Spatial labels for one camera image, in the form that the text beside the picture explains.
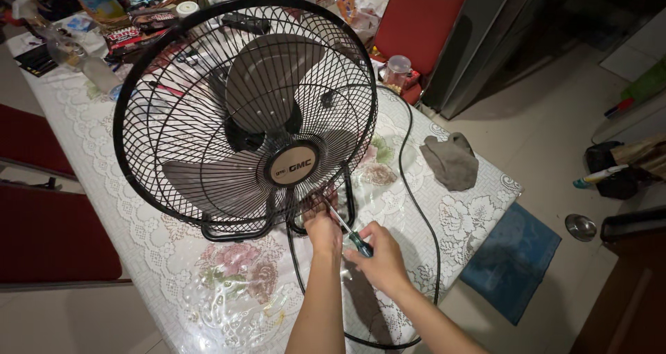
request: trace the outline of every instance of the gray cloth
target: gray cloth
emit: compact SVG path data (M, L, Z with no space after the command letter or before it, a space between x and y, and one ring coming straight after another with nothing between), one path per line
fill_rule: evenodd
M449 191L474 187L479 161L464 135L453 133L444 142L430 135L424 143L420 148L428 166L435 173L435 178Z

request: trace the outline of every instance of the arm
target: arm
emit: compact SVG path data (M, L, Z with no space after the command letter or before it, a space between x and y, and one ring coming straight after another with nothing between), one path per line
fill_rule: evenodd
M305 229L312 242L312 266L285 353L344 353L342 231L326 210L306 221Z
M388 230L373 221L359 232L363 239L371 234L372 258L354 250L345 251L345 258L356 263L368 281L400 307L430 350L433 353L486 353L412 285L400 246Z

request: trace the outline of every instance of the cable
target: cable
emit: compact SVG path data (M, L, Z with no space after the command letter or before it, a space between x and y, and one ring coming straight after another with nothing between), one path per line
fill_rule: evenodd
M377 86L378 89L384 89L389 91L390 93L394 94L397 96L397 94L391 90L390 88L384 87L384 86ZM405 173L402 169L402 151L405 148L405 144L407 143L407 138L410 136L410 133L412 132L412 126L413 126L413 115L412 115L412 106L405 101L401 96L400 100L402 100L403 103L407 106L407 110L410 113L410 125L407 128L407 133L405 134L405 138L402 141L402 146L400 146L400 152L398 153L398 167L400 168L400 178L402 178L402 182L405 184L405 188L407 189L407 192L410 194L410 198L412 199L412 203L418 210L419 214L421 214L421 218L423 218L423 221L425 221L426 225L428 225L428 229L430 230L430 234L432 235L432 239L435 241L435 248L437 249L437 281L435 283L435 297L433 300L433 303L435 306L437 306L437 300L439 299L439 282L441 280L441 272L442 272L442 262L441 262L441 254L439 253L439 241L437 239L437 234L435 234L435 230L432 229L432 225L430 225L430 222L428 221L428 218L426 215L423 213L421 210L421 206L418 205L416 202L416 198L414 198L412 194L412 189L410 188L409 184L407 184L407 179L405 178ZM303 284L303 280L300 276L300 270L298 268L298 258L296 257L296 251L294 249L294 237L292 234L292 230L290 229L289 225L287 225L287 241L289 242L289 252L291 252L292 256L292 261L294 262L294 270L296 272L296 279L298 280L298 286L300 287L301 292L303 295L305 295L305 285ZM347 337L348 339L360 343L362 345L374 347L376 349L382 349L382 350L399 350L399 349L406 349L408 347L414 346L417 343L421 342L421 337L412 340L408 343L403 343L401 345L384 345L381 343L375 343L375 342L370 342L366 341L364 339L360 339L354 335L351 335L347 332L344 333L344 336Z

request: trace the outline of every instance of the stainless steel bowl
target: stainless steel bowl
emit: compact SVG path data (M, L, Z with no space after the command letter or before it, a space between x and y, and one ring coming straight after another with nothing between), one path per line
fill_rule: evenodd
M564 219L564 225L566 225L567 230L573 238L579 241L592 241L597 234L597 226L592 220L582 214L570 214Z

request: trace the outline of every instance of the person's left hand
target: person's left hand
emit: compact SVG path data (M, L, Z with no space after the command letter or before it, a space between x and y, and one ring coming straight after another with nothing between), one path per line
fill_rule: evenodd
M336 192L329 197L333 207L337 206L338 195ZM342 230L337 219L328 212L324 203L312 207L310 211L303 214L305 230L308 232L312 242L313 254L325 253L335 256L342 255Z

